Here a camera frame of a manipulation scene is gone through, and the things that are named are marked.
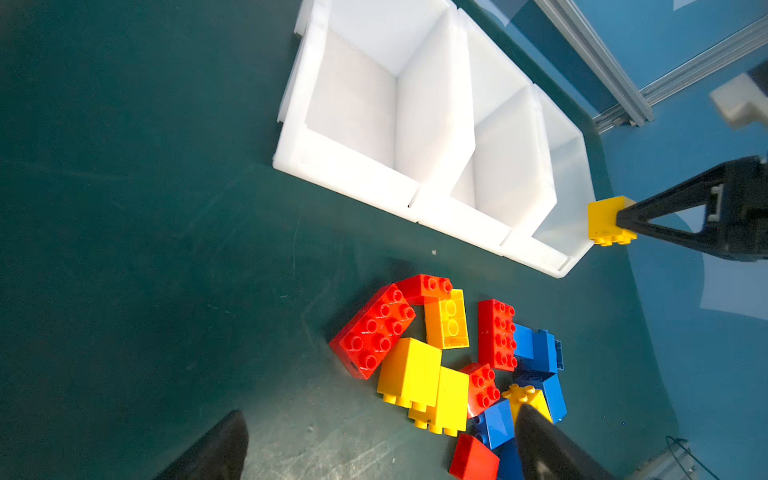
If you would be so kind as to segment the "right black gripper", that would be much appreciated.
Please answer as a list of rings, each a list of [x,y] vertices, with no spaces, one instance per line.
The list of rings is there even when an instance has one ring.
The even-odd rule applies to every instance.
[[[700,229],[679,230],[662,217],[702,208]],[[724,162],[620,210],[616,224],[642,236],[719,258],[767,259],[767,162],[759,156]]]

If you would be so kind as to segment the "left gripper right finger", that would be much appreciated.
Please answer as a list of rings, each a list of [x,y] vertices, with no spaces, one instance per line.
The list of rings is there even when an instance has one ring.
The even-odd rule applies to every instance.
[[[615,479],[531,405],[519,409],[515,438],[524,479]]]

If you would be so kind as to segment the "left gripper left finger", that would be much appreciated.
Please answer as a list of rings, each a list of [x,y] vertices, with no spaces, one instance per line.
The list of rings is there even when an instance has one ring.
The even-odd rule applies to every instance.
[[[232,410],[156,479],[240,479],[249,433],[243,412]]]

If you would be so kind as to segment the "yellow lego brick top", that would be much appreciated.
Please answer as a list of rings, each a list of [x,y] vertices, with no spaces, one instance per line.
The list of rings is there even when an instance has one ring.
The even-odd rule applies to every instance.
[[[595,244],[608,247],[613,244],[629,245],[638,235],[617,225],[617,214],[635,202],[625,196],[617,196],[596,202],[587,207],[588,238]]]

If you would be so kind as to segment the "long red lego brick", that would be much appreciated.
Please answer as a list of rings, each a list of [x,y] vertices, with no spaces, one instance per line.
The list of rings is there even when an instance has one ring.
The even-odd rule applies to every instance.
[[[351,376],[368,380],[415,319],[396,284],[382,287],[329,342]]]

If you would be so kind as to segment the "small red lego brick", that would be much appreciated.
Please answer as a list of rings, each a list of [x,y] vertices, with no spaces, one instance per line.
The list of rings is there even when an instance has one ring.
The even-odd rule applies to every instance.
[[[419,274],[395,285],[410,305],[423,306],[428,303],[450,300],[453,285],[448,278]]]

